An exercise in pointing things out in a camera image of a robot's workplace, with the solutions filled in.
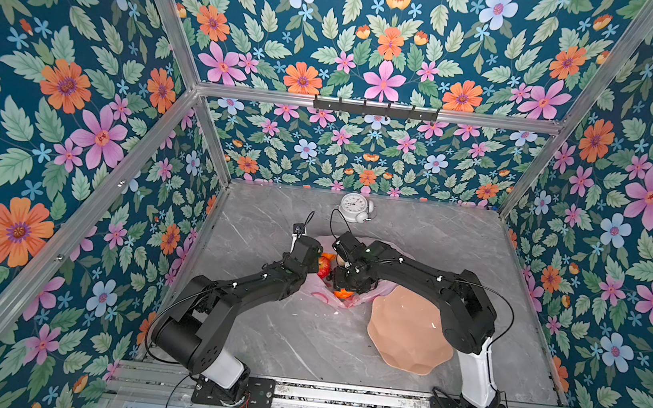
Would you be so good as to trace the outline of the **pink plastic bag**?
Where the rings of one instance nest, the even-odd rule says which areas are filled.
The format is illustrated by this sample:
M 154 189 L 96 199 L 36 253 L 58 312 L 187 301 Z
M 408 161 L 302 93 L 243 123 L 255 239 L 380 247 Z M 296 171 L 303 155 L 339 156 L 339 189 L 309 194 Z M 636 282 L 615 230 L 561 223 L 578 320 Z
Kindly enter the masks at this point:
M 344 260 L 334 249 L 333 235 L 317 235 L 316 240 L 322 245 L 322 256 L 318 259 L 318 273 L 308 274 L 305 283 L 298 290 L 300 294 L 314 297 L 334 309 L 352 309 L 365 303 L 372 303 L 379 297 L 389 295 L 397 288 L 394 282 L 381 280 L 369 292 L 358 293 L 346 289 L 335 289 L 334 277 L 337 268 L 344 265 Z

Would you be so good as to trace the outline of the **pink flower-shaped bowl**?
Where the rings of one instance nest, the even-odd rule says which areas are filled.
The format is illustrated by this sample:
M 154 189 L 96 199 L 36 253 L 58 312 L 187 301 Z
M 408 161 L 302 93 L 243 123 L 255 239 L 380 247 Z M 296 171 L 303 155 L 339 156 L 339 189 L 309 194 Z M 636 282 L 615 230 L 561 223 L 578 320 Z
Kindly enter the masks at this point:
M 454 354 L 440 318 L 436 305 L 397 286 L 390 294 L 373 301 L 367 330 L 388 366 L 427 376 L 449 362 Z

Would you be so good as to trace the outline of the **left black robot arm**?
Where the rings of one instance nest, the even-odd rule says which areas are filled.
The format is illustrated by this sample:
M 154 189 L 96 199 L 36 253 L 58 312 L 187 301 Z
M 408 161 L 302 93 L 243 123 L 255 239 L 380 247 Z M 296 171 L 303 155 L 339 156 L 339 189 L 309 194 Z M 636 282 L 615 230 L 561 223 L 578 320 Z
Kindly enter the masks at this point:
M 148 338 L 193 376 L 239 397 L 250 370 L 225 349 L 234 323 L 249 310 L 299 291 L 307 276 L 318 271 L 322 248 L 316 239 L 301 235 L 292 250 L 257 273 L 231 281 L 194 277 L 169 310 L 159 314 Z

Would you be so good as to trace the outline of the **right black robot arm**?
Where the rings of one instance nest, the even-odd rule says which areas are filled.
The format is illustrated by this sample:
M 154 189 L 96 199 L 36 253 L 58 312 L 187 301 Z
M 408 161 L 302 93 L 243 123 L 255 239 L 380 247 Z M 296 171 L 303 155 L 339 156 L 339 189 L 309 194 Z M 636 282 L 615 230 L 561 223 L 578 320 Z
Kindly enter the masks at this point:
M 461 401 L 470 408 L 499 403 L 491 366 L 497 312 L 474 272 L 441 271 L 402 254 L 380 240 L 364 244 L 345 233 L 333 241 L 342 265 L 334 283 L 339 290 L 369 292 L 380 281 L 409 289 L 439 310 L 444 338 L 458 352 Z

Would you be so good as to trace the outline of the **fake red apple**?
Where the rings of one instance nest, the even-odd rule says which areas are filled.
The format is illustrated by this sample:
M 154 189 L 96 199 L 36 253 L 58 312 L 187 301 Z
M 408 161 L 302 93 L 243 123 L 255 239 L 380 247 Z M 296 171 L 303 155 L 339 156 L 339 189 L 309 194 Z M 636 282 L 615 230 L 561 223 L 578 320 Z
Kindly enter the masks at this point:
M 330 263 L 327 262 L 327 261 L 324 261 L 324 260 L 320 260 L 319 261 L 319 266 L 318 266 L 318 269 L 317 269 L 317 273 L 316 273 L 318 275 L 319 279 L 327 278 L 328 276 L 330 276 L 331 272 L 332 272 L 332 268 L 331 268 Z

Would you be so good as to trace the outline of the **fake persimmon orange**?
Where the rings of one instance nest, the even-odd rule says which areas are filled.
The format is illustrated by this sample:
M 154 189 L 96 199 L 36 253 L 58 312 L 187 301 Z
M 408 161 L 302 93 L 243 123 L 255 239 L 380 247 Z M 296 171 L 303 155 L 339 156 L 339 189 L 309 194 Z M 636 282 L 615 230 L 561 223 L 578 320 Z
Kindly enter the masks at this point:
M 354 294 L 353 291 L 348 291 L 348 290 L 344 290 L 343 288 L 341 288 L 340 290 L 334 291 L 334 295 L 335 295 L 335 297 L 337 297 L 337 298 L 339 298 L 340 300 L 343 301 L 343 300 L 350 299 L 355 294 Z

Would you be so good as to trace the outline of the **white alarm clock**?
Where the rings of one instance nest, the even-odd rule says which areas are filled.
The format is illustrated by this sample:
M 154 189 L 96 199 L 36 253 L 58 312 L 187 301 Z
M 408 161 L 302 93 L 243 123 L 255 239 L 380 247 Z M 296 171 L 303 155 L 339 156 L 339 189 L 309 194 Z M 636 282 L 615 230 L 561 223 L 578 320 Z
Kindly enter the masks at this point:
M 347 223 L 357 224 L 368 222 L 374 208 L 374 203 L 359 193 L 347 193 L 336 207 Z

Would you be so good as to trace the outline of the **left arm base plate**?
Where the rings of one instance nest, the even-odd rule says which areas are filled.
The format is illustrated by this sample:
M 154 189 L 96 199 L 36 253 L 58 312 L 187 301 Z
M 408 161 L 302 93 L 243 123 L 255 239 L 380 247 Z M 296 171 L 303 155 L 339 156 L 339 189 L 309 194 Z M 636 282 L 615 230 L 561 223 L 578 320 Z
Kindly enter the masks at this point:
M 195 385 L 190 401 L 227 408 L 271 408 L 275 387 L 277 383 L 274 379 L 244 376 L 231 388 L 223 389 L 202 376 Z

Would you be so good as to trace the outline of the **black hook rail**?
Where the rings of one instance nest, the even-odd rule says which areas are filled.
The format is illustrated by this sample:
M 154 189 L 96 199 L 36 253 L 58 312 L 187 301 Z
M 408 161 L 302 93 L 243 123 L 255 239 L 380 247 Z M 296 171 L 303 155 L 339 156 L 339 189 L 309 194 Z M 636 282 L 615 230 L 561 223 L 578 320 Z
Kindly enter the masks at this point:
M 440 113 L 439 110 L 435 109 L 322 96 L 314 97 L 312 99 L 312 106 L 318 110 L 343 112 L 353 115 L 388 117 L 390 119 L 398 119 L 399 121 L 436 122 Z

